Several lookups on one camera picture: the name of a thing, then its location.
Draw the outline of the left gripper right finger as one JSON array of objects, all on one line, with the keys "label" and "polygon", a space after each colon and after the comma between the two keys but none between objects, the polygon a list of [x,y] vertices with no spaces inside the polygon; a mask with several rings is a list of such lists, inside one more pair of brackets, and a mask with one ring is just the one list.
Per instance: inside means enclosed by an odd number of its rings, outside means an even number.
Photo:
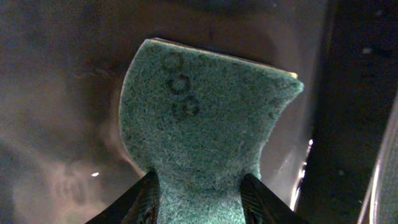
[{"label": "left gripper right finger", "polygon": [[246,224],[308,224],[251,173],[240,183]]}]

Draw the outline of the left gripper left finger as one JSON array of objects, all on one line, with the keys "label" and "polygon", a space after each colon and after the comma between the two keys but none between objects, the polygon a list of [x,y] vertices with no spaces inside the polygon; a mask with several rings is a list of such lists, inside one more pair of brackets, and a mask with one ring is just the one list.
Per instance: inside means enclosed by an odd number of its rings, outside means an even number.
[{"label": "left gripper left finger", "polygon": [[159,205],[159,178],[152,170],[86,224],[157,224]]}]

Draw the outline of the green scouring sponge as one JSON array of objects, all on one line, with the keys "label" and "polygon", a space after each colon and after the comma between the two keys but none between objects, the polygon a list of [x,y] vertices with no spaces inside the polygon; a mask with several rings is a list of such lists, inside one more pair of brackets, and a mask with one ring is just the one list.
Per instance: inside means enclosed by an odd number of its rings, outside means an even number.
[{"label": "green scouring sponge", "polygon": [[280,114],[303,90],[294,73],[147,39],[123,81],[125,149],[160,184],[159,223],[245,223],[240,183]]}]

